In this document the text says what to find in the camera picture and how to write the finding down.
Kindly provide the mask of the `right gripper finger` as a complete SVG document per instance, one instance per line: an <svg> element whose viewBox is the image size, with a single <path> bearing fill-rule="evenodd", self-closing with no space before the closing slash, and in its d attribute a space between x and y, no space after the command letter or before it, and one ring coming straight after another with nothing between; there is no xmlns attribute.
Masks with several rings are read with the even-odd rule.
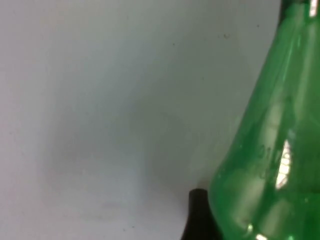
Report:
<svg viewBox="0 0 320 240"><path fill-rule="evenodd" d="M211 213L208 191L192 189L188 195L188 215L182 240L222 240L223 236Z"/></svg>

